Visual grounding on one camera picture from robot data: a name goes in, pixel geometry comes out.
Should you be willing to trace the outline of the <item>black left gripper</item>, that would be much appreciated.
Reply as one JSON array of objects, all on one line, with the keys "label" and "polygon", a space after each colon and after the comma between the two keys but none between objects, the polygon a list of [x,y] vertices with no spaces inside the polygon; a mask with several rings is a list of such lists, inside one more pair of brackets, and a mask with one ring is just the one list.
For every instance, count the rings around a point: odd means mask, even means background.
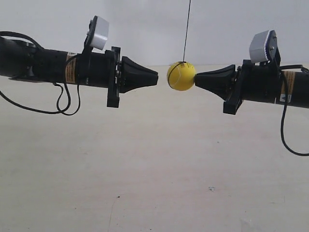
[{"label": "black left gripper", "polygon": [[107,88],[107,107],[119,107],[119,92],[157,85],[158,73],[132,61],[127,56],[121,58],[121,73],[126,78],[122,85],[120,78],[120,47],[113,46],[104,53],[84,49],[81,54],[81,85]]}]

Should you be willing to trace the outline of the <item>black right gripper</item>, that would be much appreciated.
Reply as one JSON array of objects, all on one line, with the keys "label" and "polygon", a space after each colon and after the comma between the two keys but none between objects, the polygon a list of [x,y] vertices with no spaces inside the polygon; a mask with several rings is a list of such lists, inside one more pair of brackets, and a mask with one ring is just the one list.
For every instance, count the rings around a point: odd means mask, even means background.
[{"label": "black right gripper", "polygon": [[236,73],[236,65],[232,64],[217,70],[197,73],[195,86],[223,99],[225,101],[223,113],[235,114],[243,101],[276,102],[282,86],[280,63],[281,55],[277,50],[273,60],[258,65],[245,59],[237,68],[235,83],[231,78]]}]

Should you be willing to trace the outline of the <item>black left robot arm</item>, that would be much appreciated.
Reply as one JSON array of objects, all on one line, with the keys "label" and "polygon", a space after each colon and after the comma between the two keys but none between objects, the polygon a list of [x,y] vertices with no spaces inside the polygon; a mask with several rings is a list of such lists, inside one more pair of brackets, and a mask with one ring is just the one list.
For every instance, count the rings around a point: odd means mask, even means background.
[{"label": "black left robot arm", "polygon": [[31,37],[0,33],[0,74],[12,80],[107,88],[107,107],[119,107],[120,94],[157,85],[158,73],[145,68],[113,46],[104,53],[71,53],[43,48]]}]

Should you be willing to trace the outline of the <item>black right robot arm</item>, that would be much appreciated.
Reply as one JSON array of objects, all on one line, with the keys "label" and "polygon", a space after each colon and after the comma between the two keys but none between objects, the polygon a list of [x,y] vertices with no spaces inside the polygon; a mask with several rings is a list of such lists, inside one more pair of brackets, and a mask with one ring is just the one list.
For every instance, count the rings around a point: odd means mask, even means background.
[{"label": "black right robot arm", "polygon": [[235,115],[244,101],[308,108],[309,70],[303,65],[280,65],[276,52],[270,61],[229,65],[195,75],[196,87],[223,99],[223,112]]}]

